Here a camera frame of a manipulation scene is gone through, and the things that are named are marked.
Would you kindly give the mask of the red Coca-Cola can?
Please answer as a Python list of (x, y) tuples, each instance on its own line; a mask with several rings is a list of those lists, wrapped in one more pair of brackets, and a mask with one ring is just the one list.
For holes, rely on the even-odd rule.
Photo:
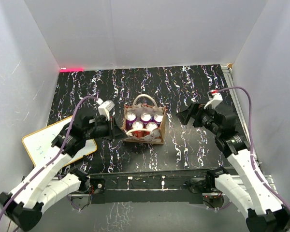
[(158, 128), (158, 126), (157, 126), (157, 124), (155, 122), (149, 122), (146, 125), (146, 129), (148, 131), (152, 131), (152, 130), (157, 129), (157, 128)]
[[(144, 128), (144, 124), (143, 124), (143, 122), (141, 122), (139, 120), (134, 121), (133, 124), (132, 124), (132, 129), (133, 130), (143, 129), (143, 128)], [(133, 134), (134, 137), (142, 138), (144, 136), (144, 131), (136, 130), (136, 131), (133, 131), (132, 134)]]

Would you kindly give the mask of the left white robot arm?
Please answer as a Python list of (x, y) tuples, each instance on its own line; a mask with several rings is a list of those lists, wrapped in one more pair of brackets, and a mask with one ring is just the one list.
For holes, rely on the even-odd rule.
[(87, 174), (79, 169), (71, 171), (59, 181), (52, 181), (64, 164), (86, 146), (88, 140), (117, 140), (126, 137), (112, 118), (86, 116), (77, 122), (72, 117), (52, 140), (43, 161), (9, 193), (0, 194), (0, 221), (3, 216), (7, 216), (23, 231), (30, 231), (38, 224), (43, 213), (56, 202), (69, 193), (89, 190)]

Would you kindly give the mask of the burlap canvas tote bag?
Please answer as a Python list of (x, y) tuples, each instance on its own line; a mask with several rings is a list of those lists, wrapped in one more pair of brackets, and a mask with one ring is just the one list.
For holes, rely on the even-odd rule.
[[(127, 130), (125, 126), (125, 115), (127, 112), (134, 112), (137, 115), (137, 120), (140, 121), (140, 115), (144, 112), (148, 112), (154, 116), (156, 113), (161, 113), (164, 115), (163, 121), (161, 125), (152, 131), (148, 131), (146, 126), (143, 129), (136, 130)], [(127, 138), (125, 141), (127, 142), (135, 142), (135, 143), (147, 143), (147, 144), (156, 144), (162, 145), (165, 140), (165, 124), (166, 124), (166, 107), (158, 106), (156, 101), (147, 94), (138, 95), (131, 106), (124, 106), (124, 122), (122, 129), (126, 132)], [(133, 131), (144, 131), (144, 136), (142, 138), (134, 137)]]

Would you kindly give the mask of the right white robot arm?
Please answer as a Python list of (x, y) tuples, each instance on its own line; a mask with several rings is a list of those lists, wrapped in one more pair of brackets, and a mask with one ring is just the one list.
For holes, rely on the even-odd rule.
[(257, 166), (244, 134), (236, 130), (233, 108), (220, 104), (216, 108), (193, 103), (176, 114), (182, 125), (191, 118), (193, 126), (204, 127), (215, 136), (215, 143), (242, 180), (239, 185), (229, 172), (217, 168), (206, 173), (206, 187), (221, 191), (237, 207), (251, 232), (287, 232), (290, 229), (290, 206), (279, 199)]

